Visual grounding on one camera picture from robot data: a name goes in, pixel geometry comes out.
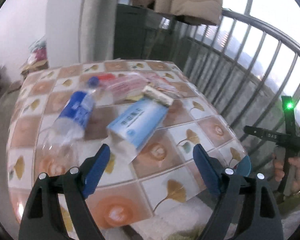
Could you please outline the person's right hand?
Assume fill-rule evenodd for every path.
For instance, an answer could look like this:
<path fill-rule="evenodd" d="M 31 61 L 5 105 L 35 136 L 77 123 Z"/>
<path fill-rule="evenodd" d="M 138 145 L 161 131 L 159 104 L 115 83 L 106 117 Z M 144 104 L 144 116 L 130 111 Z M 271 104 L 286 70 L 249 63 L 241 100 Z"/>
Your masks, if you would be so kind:
<path fill-rule="evenodd" d="M 277 182 L 280 182 L 284 178 L 284 175 L 285 175 L 285 173 L 283 171 L 284 162 L 282 162 L 278 159 L 276 153 L 273 153 L 273 158 L 274 158 L 274 160 L 273 160 L 274 177 Z M 290 165 L 294 166 L 296 169 L 294 180 L 292 183 L 291 192 L 298 193 L 300 191 L 300 158 L 299 157 L 289 158 L 288 162 L 290 163 Z"/>

